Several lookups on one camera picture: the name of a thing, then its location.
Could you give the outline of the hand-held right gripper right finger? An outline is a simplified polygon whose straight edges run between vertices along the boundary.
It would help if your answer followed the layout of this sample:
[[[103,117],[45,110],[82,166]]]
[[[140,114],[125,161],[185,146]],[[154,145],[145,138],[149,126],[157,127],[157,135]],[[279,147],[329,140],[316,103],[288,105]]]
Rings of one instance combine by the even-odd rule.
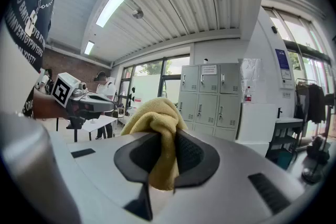
[[[217,171],[220,156],[211,145],[178,130],[175,137],[175,153],[179,175],[175,188],[197,187],[208,181]]]

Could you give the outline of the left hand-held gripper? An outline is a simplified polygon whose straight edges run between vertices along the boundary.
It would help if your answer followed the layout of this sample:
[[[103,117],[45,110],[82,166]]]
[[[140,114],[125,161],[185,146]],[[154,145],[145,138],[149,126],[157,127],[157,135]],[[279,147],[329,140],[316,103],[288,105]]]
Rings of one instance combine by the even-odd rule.
[[[90,92],[86,83],[66,72],[57,75],[51,96],[66,109],[69,129],[80,129],[85,121],[97,119],[101,113],[114,108],[110,99]]]

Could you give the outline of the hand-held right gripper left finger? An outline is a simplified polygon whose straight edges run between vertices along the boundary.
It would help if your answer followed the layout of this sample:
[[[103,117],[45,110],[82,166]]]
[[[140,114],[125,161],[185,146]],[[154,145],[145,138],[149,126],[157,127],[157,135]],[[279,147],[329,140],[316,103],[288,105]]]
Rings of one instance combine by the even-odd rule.
[[[123,144],[113,161],[124,178],[149,186],[149,174],[161,156],[161,135],[157,132],[137,132],[120,137]]]

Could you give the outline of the yellow cloth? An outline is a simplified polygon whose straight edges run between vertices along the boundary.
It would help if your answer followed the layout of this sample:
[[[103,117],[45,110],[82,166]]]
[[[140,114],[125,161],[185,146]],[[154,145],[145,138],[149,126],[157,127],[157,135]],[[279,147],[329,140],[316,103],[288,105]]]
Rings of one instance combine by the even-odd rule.
[[[174,188],[174,180],[179,175],[177,166],[175,137],[178,129],[187,130],[180,112],[167,98],[155,98],[143,104],[132,115],[120,135],[128,135],[147,130],[161,135],[161,155],[149,173],[149,184],[159,190]]]

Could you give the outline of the grey metal locker door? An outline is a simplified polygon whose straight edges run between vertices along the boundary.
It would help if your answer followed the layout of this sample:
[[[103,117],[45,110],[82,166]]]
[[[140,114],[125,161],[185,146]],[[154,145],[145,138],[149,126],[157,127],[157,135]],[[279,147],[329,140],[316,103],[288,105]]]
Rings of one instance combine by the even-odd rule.
[[[196,123],[214,125],[217,95],[199,94],[197,102]]]

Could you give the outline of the grey metal locker cabinet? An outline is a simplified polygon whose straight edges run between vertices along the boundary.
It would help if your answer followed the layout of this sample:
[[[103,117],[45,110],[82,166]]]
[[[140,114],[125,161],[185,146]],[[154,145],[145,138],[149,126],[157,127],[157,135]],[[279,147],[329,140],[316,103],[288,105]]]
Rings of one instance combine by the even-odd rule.
[[[201,75],[201,66],[217,65],[217,75]],[[241,108],[238,63],[212,63],[182,67],[179,110],[187,127],[195,132],[234,141]],[[196,123],[199,94],[217,95],[214,125]]]

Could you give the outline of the person's left forearm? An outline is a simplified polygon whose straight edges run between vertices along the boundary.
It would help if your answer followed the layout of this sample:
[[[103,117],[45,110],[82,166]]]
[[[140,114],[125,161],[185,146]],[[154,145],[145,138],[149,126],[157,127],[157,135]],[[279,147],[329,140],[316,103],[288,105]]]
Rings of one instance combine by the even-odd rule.
[[[33,113],[36,119],[68,119],[65,108],[57,103],[52,96],[43,94],[34,89]]]

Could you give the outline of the white table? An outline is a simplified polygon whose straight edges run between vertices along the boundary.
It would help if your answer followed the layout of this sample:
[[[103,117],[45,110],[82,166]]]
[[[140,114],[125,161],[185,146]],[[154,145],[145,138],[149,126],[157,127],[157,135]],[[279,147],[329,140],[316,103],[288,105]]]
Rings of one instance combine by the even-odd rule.
[[[106,115],[100,115],[98,119],[86,120],[80,129],[71,129],[68,127],[70,124],[69,120],[63,118],[56,119],[56,132],[60,133],[66,142],[76,143],[82,141],[93,141],[98,134],[98,129],[104,128],[105,133],[102,134],[103,139],[107,139],[106,125],[111,125],[112,127],[112,137],[116,136],[115,129],[118,119],[109,117]]]

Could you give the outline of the black printed t-shirt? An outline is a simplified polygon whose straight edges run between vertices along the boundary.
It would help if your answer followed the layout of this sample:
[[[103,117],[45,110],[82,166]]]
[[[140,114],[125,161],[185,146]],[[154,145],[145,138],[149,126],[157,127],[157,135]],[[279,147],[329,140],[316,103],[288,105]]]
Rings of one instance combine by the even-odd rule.
[[[54,0],[9,0],[0,21],[0,112],[34,119]]]

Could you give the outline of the white paper notice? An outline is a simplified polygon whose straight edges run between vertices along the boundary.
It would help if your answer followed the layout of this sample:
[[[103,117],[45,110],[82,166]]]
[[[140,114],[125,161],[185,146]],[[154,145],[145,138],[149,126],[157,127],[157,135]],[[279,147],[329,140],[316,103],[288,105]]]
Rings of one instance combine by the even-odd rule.
[[[203,65],[201,66],[201,75],[217,75],[217,65]]]

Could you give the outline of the teal bin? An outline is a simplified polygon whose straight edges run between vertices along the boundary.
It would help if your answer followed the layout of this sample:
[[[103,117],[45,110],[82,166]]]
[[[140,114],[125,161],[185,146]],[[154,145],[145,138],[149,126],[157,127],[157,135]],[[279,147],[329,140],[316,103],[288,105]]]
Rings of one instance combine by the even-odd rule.
[[[282,148],[277,158],[277,165],[282,169],[287,170],[295,154],[295,151],[289,151]]]

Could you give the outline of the white poster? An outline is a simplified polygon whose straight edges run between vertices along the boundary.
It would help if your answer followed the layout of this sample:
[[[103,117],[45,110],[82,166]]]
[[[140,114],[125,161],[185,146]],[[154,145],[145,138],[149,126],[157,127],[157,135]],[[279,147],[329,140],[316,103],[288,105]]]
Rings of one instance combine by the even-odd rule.
[[[290,69],[280,69],[281,72],[281,88],[293,89],[293,79]]]

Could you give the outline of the black bag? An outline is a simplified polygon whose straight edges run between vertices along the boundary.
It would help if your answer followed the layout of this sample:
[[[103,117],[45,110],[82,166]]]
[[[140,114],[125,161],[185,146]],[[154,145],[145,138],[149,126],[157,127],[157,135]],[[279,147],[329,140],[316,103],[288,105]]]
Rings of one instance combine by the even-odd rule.
[[[326,164],[330,158],[330,144],[322,135],[315,136],[307,146],[307,155],[309,158],[317,161],[319,164]]]

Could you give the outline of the rack of dark clothes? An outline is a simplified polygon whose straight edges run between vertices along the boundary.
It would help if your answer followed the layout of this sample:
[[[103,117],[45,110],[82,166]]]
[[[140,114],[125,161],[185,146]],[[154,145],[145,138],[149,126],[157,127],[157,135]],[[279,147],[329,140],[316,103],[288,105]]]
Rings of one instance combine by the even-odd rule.
[[[299,80],[295,89],[295,113],[294,117],[303,120],[305,127],[308,122],[321,124],[327,121],[326,107],[333,106],[335,94],[325,94],[323,88],[315,83],[309,84],[312,80]]]

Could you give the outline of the large bright window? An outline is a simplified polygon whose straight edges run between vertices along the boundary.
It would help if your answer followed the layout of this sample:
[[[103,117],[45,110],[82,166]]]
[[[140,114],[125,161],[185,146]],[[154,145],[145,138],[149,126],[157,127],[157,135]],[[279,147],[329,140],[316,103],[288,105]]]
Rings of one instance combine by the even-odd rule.
[[[277,28],[281,38],[294,43],[288,49],[295,79],[308,79],[310,83],[319,85],[324,93],[333,93],[334,77],[331,64],[320,57],[313,57],[305,49],[312,50],[313,54],[328,56],[326,47],[311,21],[295,16],[275,8],[264,7],[272,23]]]

